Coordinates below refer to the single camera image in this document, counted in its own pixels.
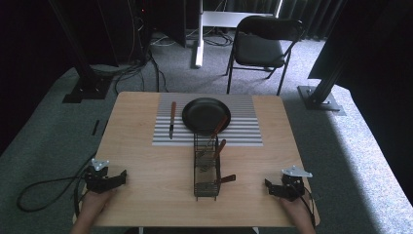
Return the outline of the person's right hand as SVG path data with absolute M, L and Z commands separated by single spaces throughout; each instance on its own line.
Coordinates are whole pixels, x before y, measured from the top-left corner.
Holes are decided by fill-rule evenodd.
M 279 198 L 279 202 L 296 227 L 312 225 L 310 212 L 301 199 L 288 201 L 287 199 Z

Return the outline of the black folding chair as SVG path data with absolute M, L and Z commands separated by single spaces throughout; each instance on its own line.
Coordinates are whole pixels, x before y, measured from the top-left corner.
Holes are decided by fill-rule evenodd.
M 277 95 L 281 93 L 285 73 L 289 65 L 292 48 L 300 41 L 305 31 L 299 19 L 277 19 L 274 17 L 249 16 L 236 27 L 234 41 L 226 68 L 228 77 L 226 93 L 231 90 L 234 63 L 243 70 L 266 71 L 269 79 L 278 68 L 282 78 Z

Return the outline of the person's left hand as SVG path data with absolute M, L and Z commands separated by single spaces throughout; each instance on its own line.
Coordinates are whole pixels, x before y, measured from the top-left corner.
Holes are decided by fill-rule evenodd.
M 80 216 L 95 219 L 115 194 L 116 190 L 109 190 L 103 193 L 88 192 L 83 199 Z

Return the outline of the white desk frame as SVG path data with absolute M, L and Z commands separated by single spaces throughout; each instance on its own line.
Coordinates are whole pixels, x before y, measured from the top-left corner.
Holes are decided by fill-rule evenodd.
M 277 0 L 275 10 L 272 13 L 243 13 L 243 12 L 226 12 L 226 11 L 206 11 L 204 9 L 204 0 L 198 0 L 199 6 L 199 16 L 198 16 L 198 42 L 197 51 L 195 58 L 195 66 L 200 68 L 203 66 L 204 59 L 204 27 L 228 27 L 235 28 L 238 23 L 246 17 L 249 16 L 264 16 L 264 17 L 275 17 L 277 18 L 280 13 L 280 8 L 282 5 L 282 0 Z

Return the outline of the black metal stand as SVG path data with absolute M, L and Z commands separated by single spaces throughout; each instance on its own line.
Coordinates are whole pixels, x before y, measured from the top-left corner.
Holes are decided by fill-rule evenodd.
M 105 99 L 112 77 L 94 73 L 59 0 L 48 0 L 48 2 L 67 38 L 69 44 L 67 52 L 79 76 L 73 90 L 63 98 L 62 102 L 81 103 L 84 99 Z
M 297 90 L 308 110 L 330 111 L 337 116 L 345 116 L 344 107 L 337 103 L 331 93 L 332 88 L 338 81 L 343 71 L 346 55 L 343 54 L 334 65 L 332 73 L 328 78 L 322 79 L 315 86 L 298 86 Z

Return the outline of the long wooden-handled utensil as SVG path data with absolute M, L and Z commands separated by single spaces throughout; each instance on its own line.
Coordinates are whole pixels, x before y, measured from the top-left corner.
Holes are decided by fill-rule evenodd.
M 217 126 L 215 127 L 215 129 L 213 130 L 210 139 L 215 139 L 216 135 L 221 131 L 222 127 L 226 124 L 228 117 L 226 115 L 224 115 L 222 117 L 222 119 L 220 120 L 220 122 L 217 124 Z

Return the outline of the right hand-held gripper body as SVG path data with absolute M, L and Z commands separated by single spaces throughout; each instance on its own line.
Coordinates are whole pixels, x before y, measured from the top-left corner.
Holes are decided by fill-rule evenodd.
M 294 201 L 305 194 L 304 177 L 312 177 L 313 174 L 295 165 L 282 170 L 282 197 Z

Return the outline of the wooden-handled utensil lying flat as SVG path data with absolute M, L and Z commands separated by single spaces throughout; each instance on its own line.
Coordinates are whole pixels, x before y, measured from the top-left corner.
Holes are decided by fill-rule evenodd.
M 222 183 L 226 183 L 226 182 L 235 181 L 236 178 L 237 178 L 236 175 L 227 175 L 227 176 L 224 176 L 224 177 L 220 177 L 215 182 L 217 184 L 222 184 Z

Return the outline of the wooden-handled table knife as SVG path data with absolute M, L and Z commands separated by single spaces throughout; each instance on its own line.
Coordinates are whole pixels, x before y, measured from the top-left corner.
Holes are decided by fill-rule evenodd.
M 173 129 L 174 129 L 174 118 L 176 111 L 176 102 L 173 101 L 170 107 L 170 118 L 169 118 L 169 139 L 173 139 Z

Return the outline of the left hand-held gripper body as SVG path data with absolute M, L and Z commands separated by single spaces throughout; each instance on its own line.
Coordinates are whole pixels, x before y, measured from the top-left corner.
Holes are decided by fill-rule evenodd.
M 86 168 L 85 182 L 88 190 L 94 193 L 103 193 L 113 188 L 112 181 L 107 176 L 108 160 L 99 161 L 92 158 Z

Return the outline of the black round plate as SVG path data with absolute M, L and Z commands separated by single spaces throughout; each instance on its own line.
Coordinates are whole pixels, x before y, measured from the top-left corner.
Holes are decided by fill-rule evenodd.
M 184 106 L 182 121 L 192 133 L 210 136 L 224 115 L 228 119 L 220 132 L 225 130 L 231 122 L 229 107 L 216 98 L 199 97 Z

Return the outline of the short wooden-handled utensil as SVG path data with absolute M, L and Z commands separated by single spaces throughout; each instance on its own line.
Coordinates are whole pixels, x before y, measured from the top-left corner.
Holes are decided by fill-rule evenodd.
M 213 160 L 215 160 L 215 159 L 217 159 L 217 158 L 219 157 L 221 151 L 223 150 L 223 148 L 224 148 L 225 145 L 226 145 L 226 142 L 227 142 L 226 139 L 222 139 L 222 140 L 221 140 L 220 144 L 216 147 L 216 150 L 215 150 L 215 152 L 214 152 L 214 154 L 213 154 L 213 157 L 212 157 Z

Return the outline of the grey striped placemat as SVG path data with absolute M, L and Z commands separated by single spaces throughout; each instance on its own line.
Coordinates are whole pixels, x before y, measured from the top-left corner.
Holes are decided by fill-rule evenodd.
M 192 146 L 193 132 L 182 122 L 184 106 L 196 98 L 215 98 L 222 101 L 230 110 L 229 125 L 218 135 L 227 140 L 228 146 L 262 146 L 263 141 L 255 114 L 252 97 L 205 95 L 184 93 L 162 93 L 158 102 L 158 111 L 152 144 L 156 146 Z M 176 102 L 174 129 L 169 138 L 171 103 Z

